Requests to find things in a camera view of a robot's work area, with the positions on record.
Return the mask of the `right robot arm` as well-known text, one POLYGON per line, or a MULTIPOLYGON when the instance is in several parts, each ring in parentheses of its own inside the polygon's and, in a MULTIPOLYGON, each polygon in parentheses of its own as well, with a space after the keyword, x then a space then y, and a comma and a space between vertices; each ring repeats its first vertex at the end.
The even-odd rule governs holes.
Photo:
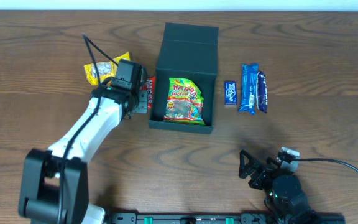
POLYGON ((250 177, 249 187, 266 194, 265 204, 278 223, 324 223, 311 209, 299 178, 294 175, 300 153, 282 147, 277 158, 260 162, 245 150, 239 153, 239 177, 250 177))

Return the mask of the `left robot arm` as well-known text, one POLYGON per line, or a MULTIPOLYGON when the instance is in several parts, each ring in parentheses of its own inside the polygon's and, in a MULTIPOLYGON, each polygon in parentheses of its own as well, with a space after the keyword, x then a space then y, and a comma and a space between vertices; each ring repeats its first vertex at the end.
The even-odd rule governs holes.
POLYGON ((106 223, 106 211, 89 200, 88 164, 106 136, 139 106, 147 71, 121 60, 114 77, 91 92, 85 112, 47 150, 24 159, 18 213, 32 223, 106 223))

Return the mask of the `Haribo worms candy bag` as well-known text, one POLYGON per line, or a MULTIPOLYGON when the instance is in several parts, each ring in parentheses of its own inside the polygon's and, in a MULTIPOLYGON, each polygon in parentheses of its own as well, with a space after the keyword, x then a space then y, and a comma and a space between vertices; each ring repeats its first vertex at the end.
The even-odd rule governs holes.
POLYGON ((165 122, 204 126, 202 118, 204 98, 192 80, 169 78, 165 122))

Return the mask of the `yellow Hacks candy bag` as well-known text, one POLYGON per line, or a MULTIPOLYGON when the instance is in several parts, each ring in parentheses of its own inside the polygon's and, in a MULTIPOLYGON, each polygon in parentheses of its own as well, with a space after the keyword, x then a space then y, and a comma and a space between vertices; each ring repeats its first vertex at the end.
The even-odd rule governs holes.
MULTIPOLYGON (((114 58, 114 61, 119 63, 120 60, 122 60, 122 59, 130 60, 131 59, 130 53, 126 52, 123 55, 114 58)), ((116 75, 117 65, 114 62, 112 62, 112 61, 97 62, 96 65, 97 65, 97 69, 99 71, 99 76, 100 76, 101 82, 104 81, 106 78, 114 77, 116 75)), ((87 81, 91 85, 98 85, 98 78, 97 78, 96 69, 94 67, 94 64, 93 63, 86 64, 83 66, 83 68, 85 71, 87 81)))

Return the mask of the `blue cookie pack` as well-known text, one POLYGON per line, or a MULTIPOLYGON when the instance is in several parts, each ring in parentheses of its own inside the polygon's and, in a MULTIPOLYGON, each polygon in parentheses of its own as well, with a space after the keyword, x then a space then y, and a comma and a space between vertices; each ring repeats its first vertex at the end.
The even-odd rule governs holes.
POLYGON ((257 72, 259 65, 242 64, 242 84, 241 84, 241 105, 239 111, 246 111, 255 115, 255 94, 257 87, 257 72))

